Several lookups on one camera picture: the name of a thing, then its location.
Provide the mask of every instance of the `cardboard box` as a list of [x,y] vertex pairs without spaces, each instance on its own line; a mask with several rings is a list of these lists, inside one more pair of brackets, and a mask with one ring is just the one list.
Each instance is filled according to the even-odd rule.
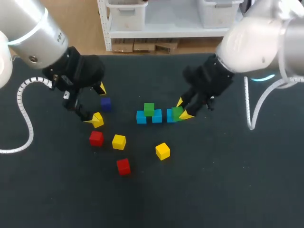
[[136,52],[155,51],[156,39],[139,38],[135,39],[133,50]]
[[112,39],[112,51],[132,53],[134,39]]
[[157,39],[155,46],[157,51],[164,51],[168,54],[174,53],[179,44],[177,38],[159,38]]

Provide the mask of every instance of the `green cube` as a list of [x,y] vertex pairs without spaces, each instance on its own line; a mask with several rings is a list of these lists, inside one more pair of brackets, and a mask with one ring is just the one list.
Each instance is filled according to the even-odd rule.
[[180,115],[184,112],[182,107],[174,107],[172,108],[172,118],[174,121],[181,121]]
[[145,116],[154,116],[154,103],[144,103],[143,112]]

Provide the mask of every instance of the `screw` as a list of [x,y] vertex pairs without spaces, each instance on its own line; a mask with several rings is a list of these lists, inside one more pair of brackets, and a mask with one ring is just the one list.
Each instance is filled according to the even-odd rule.
[[37,63],[38,62],[38,59],[35,57],[35,56],[30,56],[28,57],[29,60],[32,62],[32,63]]

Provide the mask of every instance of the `block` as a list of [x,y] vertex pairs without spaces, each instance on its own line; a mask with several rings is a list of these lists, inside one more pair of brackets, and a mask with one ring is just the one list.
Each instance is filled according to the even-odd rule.
[[155,149],[156,155],[161,161],[170,157],[170,148],[167,146],[166,143],[158,145],[157,147],[155,147]]
[[85,123],[91,123],[93,124],[94,128],[100,127],[104,125],[104,120],[100,113],[94,113],[92,120],[84,121]]
[[126,144],[126,138],[123,135],[116,134],[112,141],[113,149],[124,150]]
[[144,103],[143,111],[145,116],[154,116],[154,103]]
[[90,144],[91,146],[101,147],[104,143],[104,135],[102,132],[93,131],[90,136]]
[[167,109],[167,122],[168,123],[176,123],[172,117],[172,109]]
[[118,160],[116,163],[117,163],[118,172],[121,176],[131,173],[129,160],[127,158]]
[[181,121],[180,115],[184,112],[182,107],[173,107],[172,108],[172,119],[174,121]]
[[155,109],[154,116],[152,116],[152,123],[161,123],[162,122],[162,110]]
[[147,117],[144,116],[144,111],[137,111],[136,122],[138,124],[146,124],[147,123]]
[[109,97],[100,99],[101,110],[104,112],[110,112],[112,110],[111,99]]

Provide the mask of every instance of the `red cube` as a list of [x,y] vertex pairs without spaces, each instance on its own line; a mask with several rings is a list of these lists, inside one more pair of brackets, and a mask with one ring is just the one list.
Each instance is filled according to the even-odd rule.
[[91,146],[101,147],[104,142],[104,135],[102,132],[92,132],[90,136]]
[[127,158],[117,161],[117,168],[120,175],[124,176],[131,173],[129,160]]

